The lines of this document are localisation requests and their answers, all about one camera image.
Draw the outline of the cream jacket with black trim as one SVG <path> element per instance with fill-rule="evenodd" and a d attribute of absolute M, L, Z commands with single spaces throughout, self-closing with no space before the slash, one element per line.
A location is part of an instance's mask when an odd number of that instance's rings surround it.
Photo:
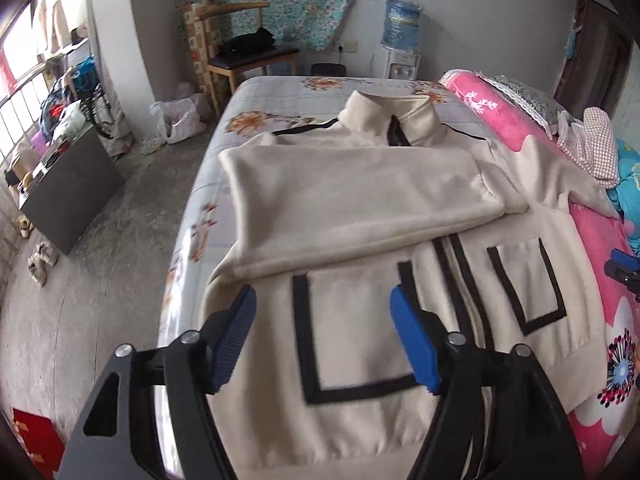
<path fill-rule="evenodd" d="M 604 188 L 535 138 L 512 150 L 415 96 L 354 92 L 332 124 L 265 132 L 219 160 L 236 239 L 205 313 L 257 311 L 210 408 L 243 479 L 398 479 L 437 400 L 390 314 L 395 288 L 446 330 L 533 349 L 565 411 L 606 381 L 605 318 L 570 215 Z"/>

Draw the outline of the black clothes on chair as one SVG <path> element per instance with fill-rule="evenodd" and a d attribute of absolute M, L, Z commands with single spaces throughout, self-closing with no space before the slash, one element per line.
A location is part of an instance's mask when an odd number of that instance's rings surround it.
<path fill-rule="evenodd" d="M 227 61 L 239 61 L 267 53 L 275 44 L 273 34 L 263 27 L 258 27 L 254 32 L 226 41 L 219 47 L 217 55 Z"/>

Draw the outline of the teal cartoon blanket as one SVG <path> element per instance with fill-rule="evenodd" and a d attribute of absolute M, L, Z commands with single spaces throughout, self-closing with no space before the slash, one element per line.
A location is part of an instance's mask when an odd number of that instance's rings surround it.
<path fill-rule="evenodd" d="M 616 144 L 618 173 L 620 174 L 620 183 L 615 189 L 617 193 L 617 203 L 624 217 L 624 226 L 629 246 L 636 255 L 639 255 L 639 153 L 622 139 L 617 139 Z"/>

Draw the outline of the pink floral blanket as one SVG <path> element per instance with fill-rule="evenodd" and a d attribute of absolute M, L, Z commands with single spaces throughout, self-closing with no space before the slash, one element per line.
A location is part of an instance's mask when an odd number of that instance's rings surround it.
<path fill-rule="evenodd" d="M 555 147 L 544 128 L 477 74 L 450 70 L 440 78 L 440 83 L 484 120 L 511 150 L 519 150 L 529 136 L 549 148 Z M 604 273 L 605 261 L 612 250 L 629 250 L 623 223 L 580 205 L 571 204 L 570 214 L 596 274 L 605 319 L 608 360 L 605 383 L 596 396 L 570 414 L 570 424 L 582 449 L 586 477 L 594 479 L 622 449 L 637 420 L 639 372 L 634 357 L 639 351 L 639 304 L 622 284 Z"/>

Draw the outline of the pink checkered cloth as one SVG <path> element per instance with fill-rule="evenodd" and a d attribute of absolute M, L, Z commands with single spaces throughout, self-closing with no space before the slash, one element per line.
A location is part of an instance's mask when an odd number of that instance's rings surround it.
<path fill-rule="evenodd" d="M 620 183 L 612 122 L 599 107 L 587 107 L 582 120 L 559 113 L 556 146 L 607 190 Z"/>

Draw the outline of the red paper bag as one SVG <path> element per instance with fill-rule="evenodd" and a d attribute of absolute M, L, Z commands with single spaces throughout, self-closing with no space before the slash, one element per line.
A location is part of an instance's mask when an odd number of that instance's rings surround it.
<path fill-rule="evenodd" d="M 60 470 L 65 444 L 47 417 L 12 410 L 14 427 L 40 474 L 53 479 Z"/>

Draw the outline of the green lace-edged pillow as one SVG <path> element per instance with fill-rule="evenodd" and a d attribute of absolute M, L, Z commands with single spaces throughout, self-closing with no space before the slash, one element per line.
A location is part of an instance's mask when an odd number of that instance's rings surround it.
<path fill-rule="evenodd" d="M 556 102 L 552 96 L 507 76 L 480 74 L 480 78 L 532 118 L 544 130 L 548 138 L 552 139 L 558 134 L 558 117 L 564 107 Z"/>

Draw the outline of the beige shoe pair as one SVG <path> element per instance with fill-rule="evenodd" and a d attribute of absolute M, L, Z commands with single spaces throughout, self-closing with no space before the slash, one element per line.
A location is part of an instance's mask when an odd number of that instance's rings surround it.
<path fill-rule="evenodd" d="M 40 242 L 35 252 L 28 258 L 27 267 L 32 280 L 40 287 L 47 281 L 47 268 L 53 268 L 58 263 L 58 252 L 48 242 Z"/>

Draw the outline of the white plastic bag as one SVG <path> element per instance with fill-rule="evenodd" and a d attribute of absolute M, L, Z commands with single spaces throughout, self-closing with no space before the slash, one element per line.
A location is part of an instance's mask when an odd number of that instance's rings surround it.
<path fill-rule="evenodd" d="M 177 144 L 206 130 L 206 123 L 196 106 L 199 97 L 199 94 L 194 94 L 185 99 L 155 102 L 150 106 L 160 140 Z"/>

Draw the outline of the floral plaid bed sheet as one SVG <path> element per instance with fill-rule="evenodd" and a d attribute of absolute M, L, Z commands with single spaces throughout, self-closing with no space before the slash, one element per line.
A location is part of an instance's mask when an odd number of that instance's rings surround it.
<path fill-rule="evenodd" d="M 319 129 L 223 151 L 236 239 L 203 298 L 242 286 L 257 311 L 230 382 L 207 403 L 242 479 L 402 479 L 435 400 L 390 317 L 402 280 L 447 302 L 432 243 L 508 209 L 495 169 L 429 148 L 430 102 L 353 93 Z"/>

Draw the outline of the white water dispenser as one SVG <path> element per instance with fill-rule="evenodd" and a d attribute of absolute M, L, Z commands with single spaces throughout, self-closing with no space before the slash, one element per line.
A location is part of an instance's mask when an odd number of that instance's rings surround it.
<path fill-rule="evenodd" d="M 418 78 L 420 61 L 420 53 L 404 52 L 381 44 L 376 57 L 376 76 L 382 79 L 414 81 Z"/>

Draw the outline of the metal balcony railing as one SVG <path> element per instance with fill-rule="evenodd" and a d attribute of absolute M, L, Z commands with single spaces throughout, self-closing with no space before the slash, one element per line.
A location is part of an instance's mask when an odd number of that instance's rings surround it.
<path fill-rule="evenodd" d="M 55 83 L 51 63 L 25 74 L 1 100 L 1 165 L 8 166 L 18 148 L 29 146 L 39 130 L 41 110 Z"/>

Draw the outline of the bicycle with blue bag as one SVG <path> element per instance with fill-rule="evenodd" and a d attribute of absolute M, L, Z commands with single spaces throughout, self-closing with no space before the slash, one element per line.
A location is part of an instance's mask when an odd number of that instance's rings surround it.
<path fill-rule="evenodd" d="M 106 140 L 114 139 L 111 128 L 115 118 L 92 55 L 58 78 L 40 105 L 39 130 L 47 142 L 53 140 L 54 128 L 62 122 L 66 107 L 73 103 L 78 103 L 78 110 L 89 124 L 96 127 L 99 136 Z"/>

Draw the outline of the blue water bottle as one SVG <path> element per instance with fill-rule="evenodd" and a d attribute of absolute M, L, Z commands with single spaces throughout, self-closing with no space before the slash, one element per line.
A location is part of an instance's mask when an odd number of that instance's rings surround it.
<path fill-rule="evenodd" d="M 386 0 L 381 44 L 389 49 L 413 53 L 419 45 L 419 3 L 410 0 Z"/>

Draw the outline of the wooden chair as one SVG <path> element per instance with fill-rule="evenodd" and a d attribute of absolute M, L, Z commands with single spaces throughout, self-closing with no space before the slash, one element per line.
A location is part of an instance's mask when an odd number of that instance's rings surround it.
<path fill-rule="evenodd" d="M 262 14 L 269 7 L 268 1 L 220 0 L 204 0 L 182 7 L 194 74 L 217 115 L 222 114 L 228 96 L 235 94 L 242 74 L 260 70 L 267 75 L 270 66 L 284 62 L 290 66 L 292 75 L 297 72 L 299 50 L 279 44 L 264 26 Z M 247 11 L 256 14 L 254 32 L 225 40 L 222 25 L 231 15 Z"/>

